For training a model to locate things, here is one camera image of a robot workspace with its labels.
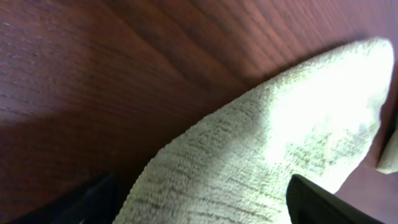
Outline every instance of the cloth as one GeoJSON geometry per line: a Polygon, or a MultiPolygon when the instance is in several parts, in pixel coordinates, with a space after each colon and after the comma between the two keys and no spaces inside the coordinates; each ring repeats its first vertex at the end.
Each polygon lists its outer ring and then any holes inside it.
{"type": "Polygon", "coordinates": [[[373,38],[248,91],[161,149],[114,223],[289,222],[292,174],[334,193],[365,157],[393,63],[373,38]]]}

